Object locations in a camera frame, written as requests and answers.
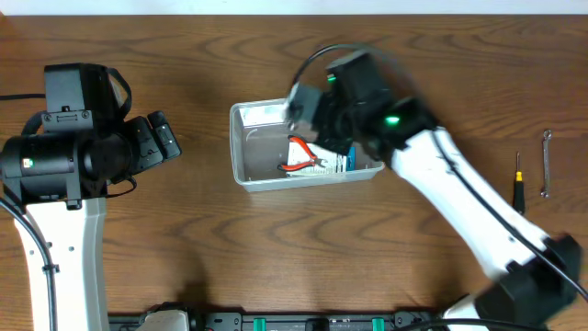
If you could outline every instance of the silver wrench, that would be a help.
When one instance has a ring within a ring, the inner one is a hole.
[[[551,135],[551,130],[543,132],[543,190],[541,190],[543,198],[549,198],[549,141]]]

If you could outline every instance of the yellow and black screwdriver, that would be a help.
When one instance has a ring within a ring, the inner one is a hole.
[[[513,207],[521,215],[525,214],[525,186],[523,184],[523,172],[521,171],[521,154],[516,152],[516,179],[514,180]]]

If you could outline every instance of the red pliers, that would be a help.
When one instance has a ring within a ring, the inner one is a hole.
[[[302,149],[304,150],[304,152],[306,152],[306,154],[309,155],[309,157],[311,158],[310,161],[308,162],[302,162],[300,164],[297,165],[286,165],[286,164],[281,164],[277,166],[277,169],[282,170],[282,171],[296,171],[296,170],[301,170],[307,166],[321,166],[324,167],[324,165],[322,165],[322,163],[326,163],[326,160],[323,160],[321,158],[319,158],[317,155],[315,155],[312,151],[311,148],[309,148],[309,145],[302,140],[302,138],[297,137],[295,135],[289,135],[288,136],[288,140],[293,142],[293,143],[297,143],[298,145],[300,145],[300,147],[302,147]]]

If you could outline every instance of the wooden table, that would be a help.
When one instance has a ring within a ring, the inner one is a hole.
[[[235,183],[231,105],[283,97],[303,59],[333,42],[394,51],[465,156],[507,200],[520,151],[528,218],[588,246],[586,17],[0,19],[0,94],[42,93],[46,64],[116,67],[132,88],[130,118],[164,110],[184,149],[138,176],[136,192],[108,202],[111,313],[175,300],[249,312],[441,309],[489,284],[439,213],[390,171],[255,194]],[[318,61],[308,81],[324,80],[331,59]],[[42,100],[0,103],[2,143],[43,109]],[[546,128],[554,132],[549,200],[539,197]],[[0,329],[30,330],[23,249],[1,215]],[[551,326],[587,324],[578,301]]]

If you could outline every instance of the green led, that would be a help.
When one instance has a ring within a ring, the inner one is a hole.
[[[398,116],[388,116],[386,118],[386,124],[388,125],[396,125],[401,121],[401,118]]]

